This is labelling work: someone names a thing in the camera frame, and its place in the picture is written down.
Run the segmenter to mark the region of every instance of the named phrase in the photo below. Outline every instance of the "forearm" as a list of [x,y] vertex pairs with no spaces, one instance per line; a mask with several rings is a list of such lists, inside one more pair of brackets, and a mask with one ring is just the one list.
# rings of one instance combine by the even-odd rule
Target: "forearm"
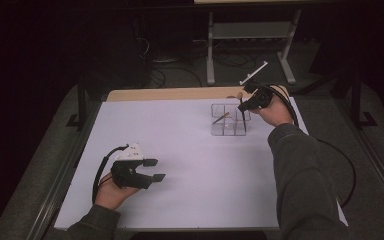
[[346,239],[331,178],[320,167],[317,141],[292,124],[269,136],[283,239]]
[[119,218],[118,212],[94,205],[67,233],[70,239],[113,239]]

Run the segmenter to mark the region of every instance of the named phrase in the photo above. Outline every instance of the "person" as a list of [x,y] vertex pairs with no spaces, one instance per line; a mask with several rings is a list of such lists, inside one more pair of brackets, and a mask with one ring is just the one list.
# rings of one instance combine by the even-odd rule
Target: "person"
[[[333,182],[320,167],[323,159],[318,142],[293,124],[276,95],[268,107],[251,112],[275,127],[268,143],[274,157],[281,239],[351,239],[348,227],[339,219]],[[118,188],[110,174],[101,182],[89,213],[67,230],[69,239],[112,239],[120,217],[114,210],[139,191]]]

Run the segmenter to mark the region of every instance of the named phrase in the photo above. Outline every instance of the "gray carpet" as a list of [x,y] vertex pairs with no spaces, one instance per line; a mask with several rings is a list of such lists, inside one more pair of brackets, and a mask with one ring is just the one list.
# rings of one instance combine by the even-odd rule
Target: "gray carpet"
[[[283,72],[276,59],[276,46],[270,46],[263,50],[254,49],[241,55],[220,53],[218,55],[220,61],[215,62],[216,86],[238,85],[239,80],[245,78],[246,74],[252,72],[261,61],[265,60],[269,62],[269,65],[257,75],[258,80],[265,83],[287,85],[290,91],[301,89],[320,77],[308,73],[317,47],[318,45],[315,43],[296,43],[293,45],[288,58],[297,79],[297,84],[293,86],[287,85],[285,82]],[[227,66],[226,63],[236,65],[243,63],[244,56],[247,59],[258,56],[256,65],[254,66],[253,62],[249,61],[241,66],[249,69]],[[165,74],[165,87],[167,88],[199,87],[198,78],[202,85],[206,85],[204,56],[188,62],[156,64],[155,67]],[[197,76],[182,69],[190,70]],[[155,80],[150,84],[150,88],[156,88],[162,83],[163,75],[158,71],[154,71],[153,74]],[[378,126],[364,127],[363,131],[356,131],[350,124],[347,115],[344,114],[347,112],[346,106],[349,105],[349,97],[335,100],[328,94],[333,83],[328,83],[307,96],[298,96],[296,99],[299,111],[310,135],[328,141],[341,149],[356,168],[356,189],[350,202],[343,209],[351,231],[357,239],[384,239],[384,189],[365,148],[362,147],[359,140],[359,135],[364,134],[384,164],[384,109],[374,91],[363,86],[362,110],[370,112]],[[70,116],[77,113],[76,96],[76,89],[73,89],[61,103],[54,121],[1,218],[0,239],[27,239],[28,236],[37,236],[37,239],[40,239],[42,235],[45,239],[59,238],[55,229],[43,227],[55,219],[60,201],[68,188],[67,182],[75,171],[75,161],[67,160],[67,156],[76,155],[73,153],[73,148],[81,152],[88,131],[90,131],[90,128],[86,128],[78,132],[73,127],[65,126]],[[88,119],[93,122],[96,110],[99,109],[99,103],[88,102],[88,106]],[[323,145],[322,151],[326,153],[326,165],[331,169],[341,202],[351,188],[352,172],[350,165],[342,155],[332,150],[331,147]],[[65,180],[60,185],[55,186],[54,180],[59,176],[61,166],[64,164],[71,164],[69,171],[63,174]],[[47,198],[52,188],[59,190],[59,194],[54,198],[56,203],[51,203]],[[42,228],[46,230],[33,228],[31,232],[32,227],[37,225],[35,222],[38,222],[36,219],[38,215],[45,218],[41,223],[43,223]],[[118,232],[117,237],[129,239],[133,234],[131,232]],[[270,240],[279,239],[279,232],[276,230],[267,231],[266,235]]]

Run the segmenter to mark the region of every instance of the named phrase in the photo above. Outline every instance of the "person's left hand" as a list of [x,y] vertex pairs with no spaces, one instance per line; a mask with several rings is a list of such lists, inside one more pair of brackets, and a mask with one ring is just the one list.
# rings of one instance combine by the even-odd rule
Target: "person's left hand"
[[126,200],[128,197],[137,193],[139,188],[119,188],[112,179],[111,173],[105,175],[98,188],[98,194],[96,195],[96,205],[115,210]]

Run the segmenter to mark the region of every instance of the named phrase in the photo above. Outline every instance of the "dark background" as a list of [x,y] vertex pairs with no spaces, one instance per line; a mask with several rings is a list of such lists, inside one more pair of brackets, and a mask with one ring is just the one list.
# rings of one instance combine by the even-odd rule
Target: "dark background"
[[[85,85],[97,100],[112,89],[142,88],[147,66],[138,58],[136,37],[183,56],[192,38],[205,38],[206,21],[192,14],[147,13],[138,23],[121,12],[65,11],[126,2],[0,1],[0,215],[80,75],[89,79]],[[296,40],[323,40],[313,71],[328,74],[352,59],[384,102],[384,1],[352,1],[334,13],[308,9],[300,20]],[[315,20],[323,16],[329,24]],[[172,31],[179,26],[185,30]]]

